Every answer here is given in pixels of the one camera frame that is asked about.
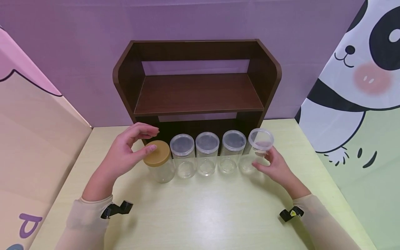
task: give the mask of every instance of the cartoon panel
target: cartoon panel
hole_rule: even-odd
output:
[[[0,249],[28,249],[91,128],[3,29],[0,129]]]
[[[296,115],[378,249],[400,249],[400,2],[365,1]]]

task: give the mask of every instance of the green cartoon panel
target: green cartoon panel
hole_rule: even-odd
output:
[[[296,120],[378,249],[400,249],[400,2],[365,1]]]

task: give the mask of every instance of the gold lid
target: gold lid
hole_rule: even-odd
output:
[[[147,166],[158,167],[168,161],[171,155],[168,143],[157,140],[149,142],[147,146],[149,145],[156,145],[157,149],[143,159]]]

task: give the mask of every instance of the sleeve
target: sleeve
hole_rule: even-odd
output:
[[[304,211],[301,221],[316,250],[360,250],[316,196],[295,199],[293,205]]]
[[[112,203],[112,195],[104,200],[75,200],[67,218],[66,228],[56,250],[103,250],[108,221],[100,218]]]

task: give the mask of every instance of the table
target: table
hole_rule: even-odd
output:
[[[292,171],[319,197],[362,249],[376,249],[326,168],[293,119],[265,120],[275,147]],[[126,127],[94,128],[45,219],[32,250],[53,249],[65,227],[72,202],[114,138]],[[137,150],[141,141],[134,144]],[[114,186],[114,202],[134,203],[130,214],[115,215],[107,229],[106,249],[313,249],[298,218],[282,222],[279,213],[292,207],[285,190],[255,172],[231,175],[216,171],[167,184],[151,180],[140,162]]]

